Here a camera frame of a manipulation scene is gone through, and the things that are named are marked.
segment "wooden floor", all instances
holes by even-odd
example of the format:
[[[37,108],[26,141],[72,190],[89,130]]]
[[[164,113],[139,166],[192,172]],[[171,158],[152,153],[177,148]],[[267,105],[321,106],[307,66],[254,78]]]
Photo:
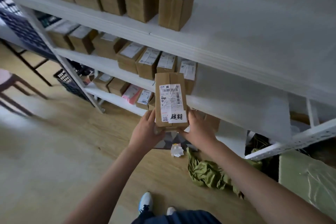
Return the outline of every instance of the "wooden floor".
[[[31,53],[24,55],[33,64],[41,60],[40,57]],[[71,189],[63,188],[66,189],[67,196],[62,196],[60,199],[60,195],[52,193],[54,191],[52,187],[45,188],[44,191],[49,191],[50,195],[48,192],[44,192],[47,193],[46,195],[40,195],[35,208],[27,206],[31,204],[31,197],[19,197],[21,194],[17,195],[18,198],[15,199],[16,203],[13,205],[9,205],[6,200],[0,201],[1,223],[20,223],[23,220],[26,223],[46,223],[46,221],[59,223],[92,188],[108,165],[128,144],[132,130],[140,117],[109,103],[103,105],[106,114],[99,114],[88,102],[66,92],[53,79],[52,75],[59,69],[59,66],[51,61],[43,65],[39,71],[54,85],[53,87],[48,87],[2,45],[0,45],[0,67],[18,74],[51,98],[46,101],[37,96],[25,96],[15,89],[7,91],[9,96],[36,116],[21,117],[0,107],[0,134],[2,135],[0,136],[2,137],[0,156],[4,159],[2,164],[10,159],[7,165],[10,169],[11,165],[17,165],[16,159],[24,154],[25,148],[21,145],[15,151],[11,149],[10,145],[13,141],[27,144],[41,137],[44,137],[46,141],[49,137],[57,138],[57,142],[42,147],[43,141],[39,141],[36,147],[41,150],[53,147],[53,152],[56,151],[59,155],[63,154],[67,157],[76,156],[76,161],[80,160],[83,165],[86,163],[84,159],[87,155],[86,151],[91,152],[90,157],[87,157],[90,158],[90,162],[85,168],[94,167],[97,175],[92,176],[90,182],[82,189],[76,187],[76,180],[71,181]],[[37,167],[34,165],[35,171],[41,171],[43,162],[40,162]],[[59,166],[58,162],[59,160],[57,163],[56,161],[52,163],[57,166],[53,175],[57,175],[57,172],[62,174],[62,166]],[[238,199],[233,192],[195,186],[188,175],[187,163],[186,157],[173,158],[169,151],[151,150],[124,188],[111,223],[130,223],[137,216],[139,199],[146,191],[153,193],[154,213],[156,214],[163,214],[167,207],[174,205],[177,209],[209,211],[222,223],[263,223],[250,203]],[[8,177],[6,179],[9,187],[11,182],[15,184],[14,181],[8,180]],[[4,198],[3,195],[6,194],[2,189],[4,188],[0,187],[0,198]]]

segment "chair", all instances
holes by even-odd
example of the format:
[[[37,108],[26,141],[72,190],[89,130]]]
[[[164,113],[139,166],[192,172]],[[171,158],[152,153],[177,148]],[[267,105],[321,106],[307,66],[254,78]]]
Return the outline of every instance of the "chair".
[[[7,70],[4,70],[4,69],[0,69],[0,98],[5,100],[6,102],[10,103],[11,105],[15,106],[17,109],[19,109],[20,111],[22,111],[26,115],[33,116],[33,114],[30,111],[28,111],[26,108],[19,105],[18,103],[16,103],[14,100],[12,100],[10,97],[8,97],[7,95],[5,95],[3,93],[4,90],[7,90],[9,87],[13,86],[16,89],[18,89],[19,91],[21,91],[23,94],[25,94],[27,96],[30,96],[30,94],[26,90],[24,90],[22,87],[20,87],[19,85],[16,84],[17,82],[21,82],[24,86],[26,86],[27,88],[34,91],[40,97],[42,97],[44,99],[48,99],[45,95],[43,95],[36,88],[31,86],[28,82],[23,80],[21,77],[17,76],[16,74],[12,74],[11,72],[9,72]],[[0,106],[6,108],[10,112],[20,114],[19,112],[13,110],[11,107],[7,106],[1,100],[0,100]]]

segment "person's right hand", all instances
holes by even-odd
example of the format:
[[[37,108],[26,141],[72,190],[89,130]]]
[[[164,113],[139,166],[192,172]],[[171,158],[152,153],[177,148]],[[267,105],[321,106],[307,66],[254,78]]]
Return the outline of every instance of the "person's right hand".
[[[205,146],[205,143],[217,141],[213,130],[195,110],[189,110],[188,118],[190,131],[187,133],[182,129],[178,130],[178,133],[185,139],[201,150]]]

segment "person's left hand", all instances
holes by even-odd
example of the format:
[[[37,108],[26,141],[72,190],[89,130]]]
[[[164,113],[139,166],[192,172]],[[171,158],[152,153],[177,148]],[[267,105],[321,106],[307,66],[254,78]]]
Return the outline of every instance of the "person's left hand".
[[[133,130],[128,147],[144,155],[153,149],[153,147],[165,136],[164,131],[161,131],[157,135],[154,133],[154,121],[155,109],[153,111],[147,111]]]

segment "sneaker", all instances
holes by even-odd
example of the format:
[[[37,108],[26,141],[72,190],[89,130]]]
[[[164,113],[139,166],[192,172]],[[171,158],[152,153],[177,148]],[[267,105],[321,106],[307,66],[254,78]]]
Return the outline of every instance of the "sneaker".
[[[153,210],[153,199],[150,192],[143,194],[139,203],[139,214],[143,211],[152,211]]]
[[[167,209],[167,215],[172,215],[174,212],[176,212],[176,209],[174,206],[170,206]]]

